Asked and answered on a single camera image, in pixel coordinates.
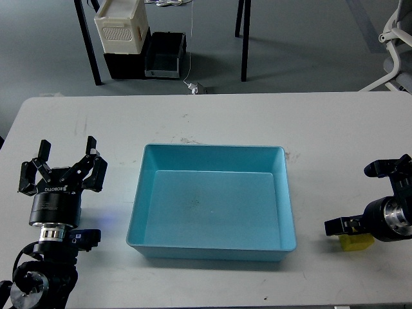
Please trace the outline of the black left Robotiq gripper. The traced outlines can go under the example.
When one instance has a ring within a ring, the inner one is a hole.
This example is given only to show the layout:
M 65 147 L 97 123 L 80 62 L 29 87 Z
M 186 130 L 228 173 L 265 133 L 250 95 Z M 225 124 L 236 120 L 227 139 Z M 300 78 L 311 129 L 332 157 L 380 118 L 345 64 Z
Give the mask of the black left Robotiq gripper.
M 88 136 L 84 157 L 72 167 L 51 169 L 51 144 L 41 140 L 37 157 L 21 164 L 18 191 L 34 196 L 29 225 L 54 223 L 79 226 L 81 193 L 100 192 L 108 163 L 97 151 L 97 140 Z

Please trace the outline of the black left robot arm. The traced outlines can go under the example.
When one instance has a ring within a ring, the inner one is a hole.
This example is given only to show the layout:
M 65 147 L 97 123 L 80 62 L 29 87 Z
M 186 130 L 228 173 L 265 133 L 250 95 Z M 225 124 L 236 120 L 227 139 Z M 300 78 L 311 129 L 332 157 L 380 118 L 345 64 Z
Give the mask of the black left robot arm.
M 79 162 L 51 168 L 51 144 L 42 140 L 38 155 L 22 163 L 19 192 L 33 197 L 29 224 L 40 236 L 18 253 L 11 280 L 1 282 L 1 306 L 65 308 L 78 280 L 78 253 L 101 240 L 100 230 L 79 228 L 82 192 L 100 192 L 108 167 L 96 145 L 89 136 Z

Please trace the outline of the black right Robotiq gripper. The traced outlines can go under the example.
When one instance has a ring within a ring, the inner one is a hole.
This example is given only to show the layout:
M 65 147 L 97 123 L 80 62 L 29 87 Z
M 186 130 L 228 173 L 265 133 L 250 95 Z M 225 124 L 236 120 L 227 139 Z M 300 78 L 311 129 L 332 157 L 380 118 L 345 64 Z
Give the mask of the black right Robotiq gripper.
M 411 239 L 411 157 L 404 154 L 399 159 L 375 160 L 364 168 L 364 174 L 370 178 L 389 177 L 393 195 L 369 203 L 362 217 L 326 221 L 325 234 L 358 235 L 367 231 L 383 242 Z

